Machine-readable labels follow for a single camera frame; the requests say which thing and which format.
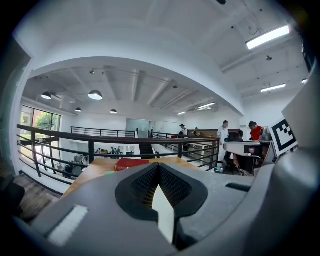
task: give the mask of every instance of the red book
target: red book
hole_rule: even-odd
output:
[[[128,159],[128,158],[121,158],[114,166],[114,170],[116,172],[123,171],[125,169],[135,167],[135,166],[142,166],[145,164],[149,164],[149,160],[141,160],[141,159]]]

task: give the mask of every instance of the black metal railing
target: black metal railing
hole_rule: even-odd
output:
[[[71,126],[72,134],[81,134],[89,136],[102,136],[102,137],[121,137],[121,138],[135,138],[136,132],[132,130],[107,130]]]
[[[174,133],[164,133],[164,132],[154,132],[151,130],[150,137],[152,139],[174,139],[173,142],[177,141],[177,139],[199,139],[199,136],[192,136],[186,134],[174,134]],[[172,151],[178,152],[179,145],[176,143],[163,145],[166,149],[170,149]],[[183,144],[183,156],[190,158],[187,162],[201,162],[203,164],[198,167],[209,166],[208,170],[217,166],[218,156],[219,156],[219,138],[215,139],[215,143],[211,142],[199,142],[195,140],[190,140],[189,143]]]
[[[52,131],[52,130],[43,130],[43,129],[38,129],[34,127],[29,127],[29,126],[24,126],[18,124],[17,127],[21,130],[29,131],[31,133],[31,139],[23,137],[23,135],[17,134],[17,136],[23,141],[27,141],[28,146],[23,144],[22,141],[18,140],[17,145],[19,146],[18,152],[27,158],[28,160],[32,161],[34,165],[30,164],[29,162],[24,161],[23,157],[20,157],[19,159],[24,162],[26,165],[31,167],[32,169],[37,171],[37,174],[39,177],[42,175],[46,175],[52,179],[59,180],[63,183],[66,184],[72,184],[71,182],[65,181],[63,179],[59,179],[57,177],[54,177],[49,174],[47,169],[52,170],[53,174],[62,174],[65,176],[65,178],[68,179],[74,179],[78,177],[79,175],[66,172],[64,170],[60,170],[55,168],[54,162],[58,162],[61,164],[65,165],[70,165],[70,166],[76,166],[76,167],[81,167],[85,168],[88,165],[87,164],[82,164],[78,162],[72,162],[72,161],[66,161],[66,160],[61,160],[58,158],[53,157],[52,151],[53,150],[58,150],[59,152],[68,152],[68,153],[73,153],[73,154],[78,154],[78,155],[83,155],[83,156],[88,156],[89,163],[91,164],[94,160],[95,157],[104,157],[104,158],[141,158],[141,157],[167,157],[167,156],[178,156],[179,158],[182,158],[185,154],[188,153],[188,151],[184,151],[186,144],[189,143],[209,143],[209,147],[205,149],[205,151],[210,152],[210,155],[202,156],[199,157],[198,159],[192,159],[189,160],[188,162],[193,162],[193,161],[202,161],[203,159],[209,158],[209,162],[205,162],[204,164],[200,165],[199,167],[203,166],[208,166],[208,170],[211,170],[217,165],[217,160],[215,160],[215,156],[219,154],[219,139],[218,138],[180,138],[180,139],[172,139],[172,138],[167,138],[167,135],[165,136],[166,138],[130,138],[130,137],[107,137],[107,136],[92,136],[92,135],[85,135],[85,134],[78,134],[78,133],[68,133],[68,132],[60,132],[60,131]],[[85,151],[78,151],[78,150],[72,150],[68,148],[61,148],[61,147],[56,147],[52,146],[49,142],[44,143],[41,139],[36,139],[36,134],[41,134],[41,135],[46,135],[48,137],[54,137],[54,138],[60,138],[60,139],[67,139],[67,140],[76,140],[76,141],[84,141],[88,142],[88,152]],[[160,154],[110,154],[110,153],[97,153],[95,152],[95,143],[110,143],[110,144],[133,144],[133,145],[143,145],[143,144],[151,144],[151,145],[177,145],[175,152],[172,153],[160,153]],[[36,150],[37,146],[42,146],[42,147],[48,147],[50,149],[50,155],[45,155],[44,152],[38,152]],[[196,154],[197,152],[203,151],[202,149],[200,150],[193,150],[192,152]],[[49,159],[51,161],[51,166],[48,166],[45,164],[45,161],[38,161],[38,156],[40,158],[44,159]]]

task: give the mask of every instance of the floor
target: floor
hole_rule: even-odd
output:
[[[6,163],[0,159],[0,177],[7,178],[9,175],[11,175],[11,172]],[[42,187],[25,174],[17,176],[13,182],[25,190],[25,195],[20,204],[23,210],[20,217],[26,222],[32,221],[41,211],[61,198],[61,195]]]

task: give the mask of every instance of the railing post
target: railing post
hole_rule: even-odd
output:
[[[89,141],[89,163],[91,164],[95,160],[95,142]]]
[[[215,144],[216,144],[215,145],[215,147],[216,147],[215,154],[217,155],[217,157],[216,157],[216,165],[215,166],[218,166],[220,141],[216,141]]]
[[[178,158],[182,158],[183,143],[178,144]]]
[[[41,147],[41,153],[42,153],[42,155],[44,155],[45,154],[44,146],[41,145],[40,147]],[[47,163],[44,156],[42,156],[42,161],[43,161],[43,164]]]
[[[215,149],[214,149],[214,147],[215,147],[215,141],[212,141],[212,147],[213,147],[213,149],[211,150],[211,157],[210,157],[210,165],[209,165],[209,170],[211,170],[212,169],[212,164],[213,164],[213,161],[214,161],[214,155],[215,155]]]
[[[33,150],[33,160],[35,164],[35,168],[38,172],[39,178],[41,178],[41,173],[39,169],[38,159],[37,159],[37,153],[36,153],[36,133],[34,131],[31,132],[31,140],[32,140],[32,150]]]
[[[49,147],[49,149],[50,149],[50,157],[53,158],[52,148]],[[53,161],[52,159],[51,159],[51,165],[52,165],[52,168],[55,168],[55,163],[54,163],[54,161]]]

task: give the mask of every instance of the man in red shirt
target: man in red shirt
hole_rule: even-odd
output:
[[[256,122],[251,121],[249,123],[249,127],[251,129],[251,140],[252,141],[258,141],[260,139],[260,132],[262,130],[262,127],[257,125]]]

